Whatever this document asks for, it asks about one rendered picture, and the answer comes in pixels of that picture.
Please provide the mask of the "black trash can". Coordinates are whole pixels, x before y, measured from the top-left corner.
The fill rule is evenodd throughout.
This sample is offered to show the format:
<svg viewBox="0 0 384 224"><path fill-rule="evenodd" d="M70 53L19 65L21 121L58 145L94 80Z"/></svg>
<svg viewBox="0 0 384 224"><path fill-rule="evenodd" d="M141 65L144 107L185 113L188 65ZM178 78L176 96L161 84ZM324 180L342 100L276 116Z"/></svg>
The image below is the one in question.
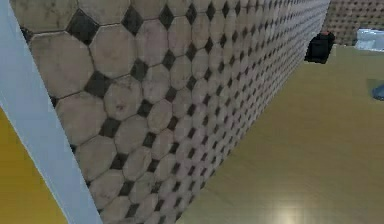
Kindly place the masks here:
<svg viewBox="0 0 384 224"><path fill-rule="evenodd" d="M318 33L309 43L305 55L307 62L325 64L328 60L335 36L331 32Z"/></svg>

